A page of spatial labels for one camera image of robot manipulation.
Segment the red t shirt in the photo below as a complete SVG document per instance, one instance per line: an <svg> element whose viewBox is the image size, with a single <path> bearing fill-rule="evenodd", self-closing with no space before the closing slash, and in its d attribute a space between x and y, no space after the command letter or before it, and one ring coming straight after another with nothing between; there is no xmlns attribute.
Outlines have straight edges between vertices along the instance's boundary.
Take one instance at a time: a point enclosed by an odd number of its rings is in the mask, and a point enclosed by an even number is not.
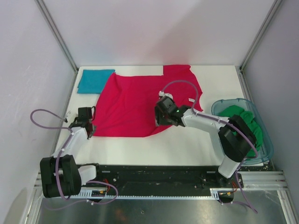
<svg viewBox="0 0 299 224"><path fill-rule="evenodd" d="M192 106L202 95L190 65L165 65L161 76L125 77L113 73L96 104L97 137L148 137L168 126L156 126L158 93L166 89L177 106Z"/></svg>

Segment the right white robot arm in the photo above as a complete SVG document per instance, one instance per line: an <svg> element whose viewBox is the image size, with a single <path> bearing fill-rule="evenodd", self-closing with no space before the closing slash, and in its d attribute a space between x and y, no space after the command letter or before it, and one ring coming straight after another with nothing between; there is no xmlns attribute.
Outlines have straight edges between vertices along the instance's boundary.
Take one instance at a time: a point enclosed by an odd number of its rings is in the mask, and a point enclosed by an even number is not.
<svg viewBox="0 0 299 224"><path fill-rule="evenodd" d="M194 107L178 107L168 96L161 97L155 106L157 126L182 126L196 128L215 135L224 152L215 181L220 187L227 187L232 175L241 166L251 149L256 149L256 137L238 115L231 118L200 112Z"/></svg>

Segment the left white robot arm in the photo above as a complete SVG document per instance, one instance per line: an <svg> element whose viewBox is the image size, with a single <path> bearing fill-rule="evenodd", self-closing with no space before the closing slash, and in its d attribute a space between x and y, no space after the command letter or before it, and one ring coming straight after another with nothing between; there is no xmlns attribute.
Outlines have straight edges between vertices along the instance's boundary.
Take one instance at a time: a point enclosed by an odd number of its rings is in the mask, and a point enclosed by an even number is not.
<svg viewBox="0 0 299 224"><path fill-rule="evenodd" d="M78 115L68 126L69 137L51 157L40 161L42 189L46 198L68 199L78 195L81 186L87 182L95 187L102 184L103 174L96 171L94 165L81 167L75 162L75 157L96 130L92 124L94 111L94 106L78 108Z"/></svg>

